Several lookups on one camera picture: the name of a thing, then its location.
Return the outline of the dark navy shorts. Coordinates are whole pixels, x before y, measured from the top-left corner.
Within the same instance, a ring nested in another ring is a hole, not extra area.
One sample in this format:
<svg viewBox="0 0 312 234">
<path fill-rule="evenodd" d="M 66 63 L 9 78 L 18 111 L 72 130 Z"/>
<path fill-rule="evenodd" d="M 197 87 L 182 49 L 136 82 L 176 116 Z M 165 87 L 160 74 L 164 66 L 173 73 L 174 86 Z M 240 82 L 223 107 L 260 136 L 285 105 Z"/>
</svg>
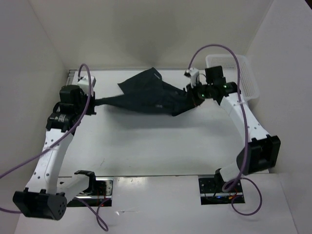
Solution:
<svg viewBox="0 0 312 234">
<path fill-rule="evenodd" d="M 181 90 L 162 80 L 162 75 L 152 67 L 118 84 L 123 92 L 114 97 L 95 100 L 95 106 L 111 105 L 142 114 L 178 116 L 195 108 L 186 90 Z"/>
</svg>

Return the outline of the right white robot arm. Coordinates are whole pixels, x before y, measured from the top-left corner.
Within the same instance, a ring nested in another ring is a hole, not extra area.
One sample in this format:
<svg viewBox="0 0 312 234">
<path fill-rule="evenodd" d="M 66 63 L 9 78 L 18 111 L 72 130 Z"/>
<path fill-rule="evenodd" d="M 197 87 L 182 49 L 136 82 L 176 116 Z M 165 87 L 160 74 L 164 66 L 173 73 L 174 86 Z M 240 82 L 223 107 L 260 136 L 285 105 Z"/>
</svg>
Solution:
<svg viewBox="0 0 312 234">
<path fill-rule="evenodd" d="M 214 186 L 220 192 L 233 189 L 241 177 L 273 168 L 281 141 L 266 131 L 245 102 L 237 82 L 227 82 L 221 66 L 205 69 L 206 84 L 199 80 L 200 71 L 189 68 L 187 93 L 194 104 L 213 99 L 231 118 L 243 140 L 243 149 L 234 163 L 215 172 Z"/>
</svg>

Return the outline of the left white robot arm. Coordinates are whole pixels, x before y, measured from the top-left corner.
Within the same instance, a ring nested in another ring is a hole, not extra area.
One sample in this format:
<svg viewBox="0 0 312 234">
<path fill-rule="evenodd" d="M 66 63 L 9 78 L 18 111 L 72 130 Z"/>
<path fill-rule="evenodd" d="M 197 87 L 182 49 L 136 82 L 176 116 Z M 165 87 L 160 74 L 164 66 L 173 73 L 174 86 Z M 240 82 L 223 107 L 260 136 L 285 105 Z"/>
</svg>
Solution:
<svg viewBox="0 0 312 234">
<path fill-rule="evenodd" d="M 23 191 L 16 191 L 13 202 L 25 217 L 60 220 L 67 204 L 79 193 L 97 190 L 94 172 L 78 170 L 69 181 L 58 181 L 66 151 L 84 115 L 94 115 L 95 93 L 92 85 L 66 85 L 60 101 L 46 124 L 42 155 Z"/>
</svg>

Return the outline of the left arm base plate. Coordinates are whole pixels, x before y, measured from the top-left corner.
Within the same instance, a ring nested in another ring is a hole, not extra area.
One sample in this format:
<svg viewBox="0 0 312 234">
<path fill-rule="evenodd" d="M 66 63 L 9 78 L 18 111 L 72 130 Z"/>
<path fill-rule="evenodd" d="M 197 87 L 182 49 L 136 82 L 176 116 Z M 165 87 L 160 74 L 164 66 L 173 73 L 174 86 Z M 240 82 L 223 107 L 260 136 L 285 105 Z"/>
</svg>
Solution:
<svg viewBox="0 0 312 234">
<path fill-rule="evenodd" d="M 97 187 L 95 190 L 89 193 L 80 192 L 72 201 L 68 203 L 67 207 L 85 207 L 79 199 L 86 202 L 90 207 L 98 207 L 101 202 L 104 202 L 101 207 L 111 207 L 114 178 L 97 177 L 96 181 Z"/>
</svg>

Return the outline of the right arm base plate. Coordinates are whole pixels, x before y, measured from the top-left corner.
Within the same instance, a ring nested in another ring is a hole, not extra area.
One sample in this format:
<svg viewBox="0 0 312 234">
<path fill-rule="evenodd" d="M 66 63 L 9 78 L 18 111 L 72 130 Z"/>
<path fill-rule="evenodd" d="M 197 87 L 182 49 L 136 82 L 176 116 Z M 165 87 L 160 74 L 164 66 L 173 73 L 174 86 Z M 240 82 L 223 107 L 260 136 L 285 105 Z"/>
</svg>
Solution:
<svg viewBox="0 0 312 234">
<path fill-rule="evenodd" d="M 238 204 L 245 203 L 240 181 L 230 192 L 223 192 L 222 186 L 216 185 L 213 175 L 200 175 L 198 184 L 201 205 L 231 204 L 232 200 Z"/>
</svg>

